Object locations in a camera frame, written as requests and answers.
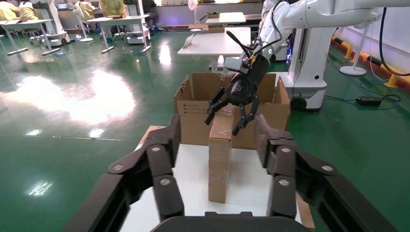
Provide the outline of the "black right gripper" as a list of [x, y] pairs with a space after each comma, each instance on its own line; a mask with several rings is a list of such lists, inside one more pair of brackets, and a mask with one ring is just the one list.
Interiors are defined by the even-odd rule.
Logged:
[[[226, 89], [221, 87], [209, 100], [205, 124], [210, 125], [216, 112], [227, 106], [229, 99], [231, 99], [239, 102], [240, 120], [232, 131], [232, 135], [237, 136], [240, 130], [244, 129], [249, 122], [255, 119], [260, 101], [259, 97], [254, 96], [254, 94], [269, 66], [270, 61], [260, 54], [256, 56], [255, 61], [251, 64], [246, 63], [243, 60], [243, 56], [239, 58], [227, 57], [224, 68], [236, 72], [236, 74]], [[247, 114], [245, 107], [249, 104], [251, 104], [251, 108]]]

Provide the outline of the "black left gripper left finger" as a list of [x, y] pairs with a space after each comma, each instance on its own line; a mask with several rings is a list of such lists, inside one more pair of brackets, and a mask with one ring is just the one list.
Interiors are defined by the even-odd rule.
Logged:
[[142, 147], [109, 166], [64, 231], [120, 231], [130, 205], [149, 188], [153, 188], [160, 221], [184, 216], [184, 203], [172, 170], [180, 141], [180, 116], [175, 114], [169, 126], [150, 131]]

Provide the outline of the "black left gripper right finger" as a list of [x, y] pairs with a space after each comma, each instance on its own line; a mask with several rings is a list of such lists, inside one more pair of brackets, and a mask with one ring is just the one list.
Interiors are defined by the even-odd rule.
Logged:
[[255, 118], [254, 146], [273, 177], [267, 215], [294, 219], [296, 196], [311, 206], [332, 232], [393, 232], [395, 227], [338, 169], [304, 151], [283, 130]]

